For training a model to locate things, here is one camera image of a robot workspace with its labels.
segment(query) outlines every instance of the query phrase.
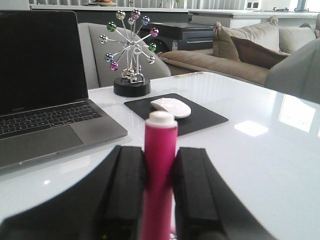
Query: plate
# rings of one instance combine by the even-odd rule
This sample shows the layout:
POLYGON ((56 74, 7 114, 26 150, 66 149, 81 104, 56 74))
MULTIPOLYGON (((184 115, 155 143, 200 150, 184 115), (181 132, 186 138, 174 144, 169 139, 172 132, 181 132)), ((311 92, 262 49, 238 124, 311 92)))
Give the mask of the plate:
POLYGON ((113 6, 117 5, 116 2, 97 2, 97 4, 99 4, 100 6, 103 6, 103 7, 113 7, 113 6))

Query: white mouse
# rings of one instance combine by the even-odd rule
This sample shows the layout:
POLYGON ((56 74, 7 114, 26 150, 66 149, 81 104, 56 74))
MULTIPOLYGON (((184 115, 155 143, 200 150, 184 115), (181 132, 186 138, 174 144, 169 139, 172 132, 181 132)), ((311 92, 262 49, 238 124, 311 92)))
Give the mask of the white mouse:
POLYGON ((172 114, 175 119, 186 118, 191 114, 191 108, 176 98, 163 97, 150 103, 155 109, 172 114))

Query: trackpad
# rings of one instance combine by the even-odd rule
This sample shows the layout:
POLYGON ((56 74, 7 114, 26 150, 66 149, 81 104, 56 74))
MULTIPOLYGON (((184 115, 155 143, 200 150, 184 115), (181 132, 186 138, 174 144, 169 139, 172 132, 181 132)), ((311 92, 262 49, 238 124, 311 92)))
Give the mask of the trackpad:
POLYGON ((60 126, 0 140, 0 167, 83 145, 69 126, 60 126))

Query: silver laptop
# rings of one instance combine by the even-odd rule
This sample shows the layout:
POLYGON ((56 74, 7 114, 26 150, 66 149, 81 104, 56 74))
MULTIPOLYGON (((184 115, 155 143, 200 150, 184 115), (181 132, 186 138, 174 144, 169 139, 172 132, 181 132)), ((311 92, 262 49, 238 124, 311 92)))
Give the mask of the silver laptop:
POLYGON ((0 10, 0 168, 126 135, 88 99, 74 12, 0 10))

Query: black mouse pad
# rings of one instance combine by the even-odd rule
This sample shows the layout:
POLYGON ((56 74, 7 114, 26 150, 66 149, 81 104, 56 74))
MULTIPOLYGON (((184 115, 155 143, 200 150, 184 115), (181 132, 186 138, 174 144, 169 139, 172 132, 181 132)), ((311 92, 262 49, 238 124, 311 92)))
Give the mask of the black mouse pad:
POLYGON ((149 114, 156 110, 150 102, 160 98, 178 99, 191 108, 190 116, 176 120, 178 122, 178 136, 205 129, 217 124, 222 124, 228 121, 226 117, 221 116, 203 106, 200 106, 199 104, 176 93, 169 93, 139 100, 126 101, 124 104, 136 114, 138 114, 141 118, 146 120, 149 118, 149 114))

